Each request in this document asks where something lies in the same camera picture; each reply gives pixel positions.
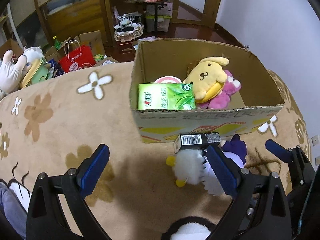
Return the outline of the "purple white plush doll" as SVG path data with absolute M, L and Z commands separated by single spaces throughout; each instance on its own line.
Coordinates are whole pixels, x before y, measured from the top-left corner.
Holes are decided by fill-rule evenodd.
M 235 173 L 244 168 L 246 155 L 245 142 L 235 134 L 229 140 L 221 139 L 219 145 L 202 150 L 180 150 L 168 156 L 166 164 L 172 168 L 178 187 L 201 183 L 209 194 L 234 196 L 239 185 Z

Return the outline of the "black barcode box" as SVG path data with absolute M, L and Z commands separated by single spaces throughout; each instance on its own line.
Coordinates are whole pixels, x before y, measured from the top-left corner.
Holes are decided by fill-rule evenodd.
M 185 149 L 205 149 L 209 145 L 219 145 L 221 141 L 218 132 L 180 134 L 174 142 L 174 153 Z

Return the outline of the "yellow dog plush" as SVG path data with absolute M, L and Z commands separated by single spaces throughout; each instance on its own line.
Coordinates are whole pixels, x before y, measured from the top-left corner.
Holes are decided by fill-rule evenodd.
M 196 103 L 205 103 L 221 92 L 228 78 L 222 67 L 228 64 L 225 57 L 207 57 L 192 69 L 183 83 L 192 85 Z

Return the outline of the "pink swirl roll plush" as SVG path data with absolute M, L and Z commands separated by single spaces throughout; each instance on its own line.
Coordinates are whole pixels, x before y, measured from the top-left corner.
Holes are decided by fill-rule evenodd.
M 182 83 L 182 81 L 175 76 L 163 76 L 155 80 L 154 83 L 170 84 L 170 83 Z

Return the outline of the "green tissue pack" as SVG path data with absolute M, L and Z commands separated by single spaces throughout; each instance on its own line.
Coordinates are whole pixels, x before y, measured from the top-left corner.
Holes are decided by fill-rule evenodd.
M 192 110 L 195 108 L 196 103 L 191 84 L 139 84 L 138 110 Z

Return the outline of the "beige flower blanket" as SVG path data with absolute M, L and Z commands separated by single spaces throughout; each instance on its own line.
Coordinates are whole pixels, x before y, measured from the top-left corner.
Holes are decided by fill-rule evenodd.
M 39 173 L 61 175 L 100 145 L 110 161 L 86 203 L 113 239 L 159 239 L 176 220 L 218 222 L 231 202 L 203 185 L 175 185 L 172 142 L 144 142 L 129 101 L 133 63 L 56 77 L 1 101 L 1 182 L 27 212 Z

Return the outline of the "open cardboard box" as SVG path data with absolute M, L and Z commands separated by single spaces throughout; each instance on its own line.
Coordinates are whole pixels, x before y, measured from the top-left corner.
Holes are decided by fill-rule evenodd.
M 275 81 L 247 49 L 189 39 L 138 44 L 130 108 L 146 143 L 251 133 L 283 107 Z

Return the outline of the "green yellow plush toy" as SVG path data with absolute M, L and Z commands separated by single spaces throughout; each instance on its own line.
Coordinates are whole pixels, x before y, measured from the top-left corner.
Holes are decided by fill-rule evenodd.
M 49 80 L 53 77 L 53 72 L 46 67 L 42 59 L 35 59 L 31 63 L 31 68 L 20 82 L 20 89 Z

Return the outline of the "white pink bunny plush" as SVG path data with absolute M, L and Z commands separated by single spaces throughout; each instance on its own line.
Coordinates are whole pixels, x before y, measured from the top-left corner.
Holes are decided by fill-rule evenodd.
M 5 94 L 10 94 L 19 88 L 21 79 L 23 78 L 23 70 L 27 64 L 25 55 L 21 55 L 16 63 L 13 63 L 13 54 L 14 52 L 12 50 L 7 50 L 4 53 L 1 64 L 1 91 Z

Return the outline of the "red paper shopping bag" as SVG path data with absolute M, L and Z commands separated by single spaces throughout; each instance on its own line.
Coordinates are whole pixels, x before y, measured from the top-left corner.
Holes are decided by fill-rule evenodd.
M 81 45 L 77 40 L 72 39 L 63 45 L 65 56 L 60 59 L 59 64 L 65 73 L 74 72 L 96 64 L 91 48 L 88 45 Z

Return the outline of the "green plastic bottle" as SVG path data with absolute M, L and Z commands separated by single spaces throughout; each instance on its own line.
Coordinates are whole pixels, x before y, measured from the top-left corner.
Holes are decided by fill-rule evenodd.
M 53 41 L 54 41 L 54 47 L 56 50 L 59 50 L 61 47 L 61 42 L 57 39 L 57 36 L 53 37 Z

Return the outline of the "brown cardboard box on floor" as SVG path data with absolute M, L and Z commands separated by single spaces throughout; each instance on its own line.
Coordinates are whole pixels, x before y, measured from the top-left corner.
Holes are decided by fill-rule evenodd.
M 12 59 L 16 61 L 19 56 L 23 54 L 23 49 L 12 38 L 8 39 L 2 46 L 0 46 L 0 57 L 3 59 L 3 55 L 7 50 L 13 51 Z

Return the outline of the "clear plastic storage bin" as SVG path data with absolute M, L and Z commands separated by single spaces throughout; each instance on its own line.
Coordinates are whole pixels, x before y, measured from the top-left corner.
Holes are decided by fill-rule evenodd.
M 151 33 L 155 31 L 155 22 L 157 22 L 157 31 L 167 32 L 172 19 L 173 3 L 166 2 L 157 5 L 157 21 L 155 21 L 155 5 L 148 4 L 146 6 L 146 31 Z

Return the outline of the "basket of plush toys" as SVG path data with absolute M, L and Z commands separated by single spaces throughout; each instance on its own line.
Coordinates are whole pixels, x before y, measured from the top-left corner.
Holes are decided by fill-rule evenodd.
M 118 42 L 129 42 L 143 35 L 144 24 L 142 15 L 138 11 L 120 15 L 117 7 L 113 7 L 114 20 L 114 39 Z

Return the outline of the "wooden wardrobe cabinet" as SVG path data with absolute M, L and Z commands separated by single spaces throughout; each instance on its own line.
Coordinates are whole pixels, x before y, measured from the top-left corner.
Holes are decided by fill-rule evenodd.
M 99 31 L 104 46 L 113 47 L 116 16 L 144 13 L 148 4 L 130 0 L 10 0 L 6 32 L 22 46 L 47 48 L 53 37 L 64 41 Z

